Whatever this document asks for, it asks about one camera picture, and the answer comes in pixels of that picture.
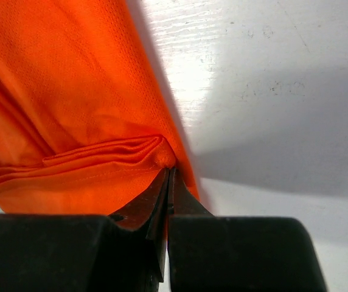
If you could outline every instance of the orange cloth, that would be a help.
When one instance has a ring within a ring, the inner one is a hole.
[[[189,160],[124,0],[0,0],[0,206],[109,214]]]

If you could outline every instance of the white surface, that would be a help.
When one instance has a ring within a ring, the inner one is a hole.
[[[348,291],[348,0],[128,5],[204,200],[218,215],[300,219],[329,290]]]

